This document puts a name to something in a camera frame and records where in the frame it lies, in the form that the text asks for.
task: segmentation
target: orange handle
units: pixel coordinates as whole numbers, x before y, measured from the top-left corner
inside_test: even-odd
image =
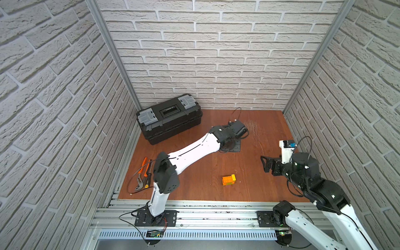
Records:
[[[139,174],[141,174],[142,173],[142,171],[143,171],[143,167],[144,167],[144,165],[146,164],[146,162],[147,162],[147,156],[143,159],[143,162],[142,162],[142,168],[139,170]]]
[[[150,162],[151,162],[151,159],[149,159],[149,162],[147,163],[147,168],[146,168],[146,171],[144,172],[144,177],[147,177],[147,170],[149,169]]]

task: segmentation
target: toolbox handle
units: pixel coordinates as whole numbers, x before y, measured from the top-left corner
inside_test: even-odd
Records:
[[[171,116],[171,115],[176,114],[178,112],[180,112],[180,108],[176,104],[172,105],[172,106],[170,106],[168,108],[165,108],[163,110],[160,110],[160,113],[161,113],[163,118],[166,118],[167,116]]]

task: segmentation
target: black mounting plate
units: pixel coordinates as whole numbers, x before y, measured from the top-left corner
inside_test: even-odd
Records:
[[[222,148],[220,148],[220,150],[222,152],[231,152],[231,153],[240,152],[240,142],[241,142],[241,140],[233,139],[233,141],[235,142],[235,146],[232,149],[227,149],[227,148],[222,147]]]
[[[273,211],[257,211],[258,226],[261,228],[271,228],[271,227],[288,228],[289,227],[286,224],[283,224],[281,226],[276,225],[272,221],[273,213],[274,213]]]
[[[165,210],[164,211],[164,217],[167,220],[167,227],[175,226],[176,224],[176,214],[178,211],[176,210]],[[153,216],[146,210],[140,210],[138,211],[136,215],[136,220],[135,220],[135,226],[157,226],[157,227],[163,227],[165,225],[164,220],[161,220],[161,222],[158,225],[152,224]]]

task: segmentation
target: white brick wall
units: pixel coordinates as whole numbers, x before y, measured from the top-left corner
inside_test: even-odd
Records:
[[[357,0],[286,114],[385,250],[400,249],[399,18],[398,1]]]
[[[143,107],[189,92],[203,108],[282,110],[342,1],[98,3]]]
[[[136,109],[82,0],[0,1],[0,249],[77,249]]]

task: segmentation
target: screwdriver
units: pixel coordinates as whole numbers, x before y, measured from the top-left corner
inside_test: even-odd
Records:
[[[149,169],[148,169],[148,172],[146,171],[147,179],[146,179],[146,182],[145,182],[145,184],[144,184],[144,188],[145,188],[145,189],[148,188],[148,187],[150,186],[150,181],[151,181],[151,168],[153,167],[153,162],[151,162],[149,165],[150,165],[150,167],[149,167]]]

